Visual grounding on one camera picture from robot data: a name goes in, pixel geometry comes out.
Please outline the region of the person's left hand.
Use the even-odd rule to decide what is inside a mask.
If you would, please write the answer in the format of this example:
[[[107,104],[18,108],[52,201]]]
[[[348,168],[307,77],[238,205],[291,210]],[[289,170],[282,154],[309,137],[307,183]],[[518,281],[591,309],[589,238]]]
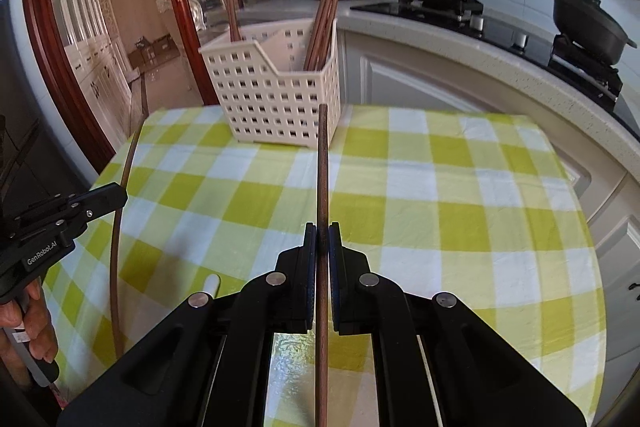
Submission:
[[[1,306],[1,327],[16,329],[21,324],[29,335],[29,350],[37,360],[54,361],[58,353],[58,340],[51,323],[51,315],[44,301],[40,280],[34,280],[25,288],[29,297],[26,311],[22,312],[14,301]],[[30,385],[28,369],[12,347],[10,340],[1,332],[1,361],[14,383],[20,389]]]

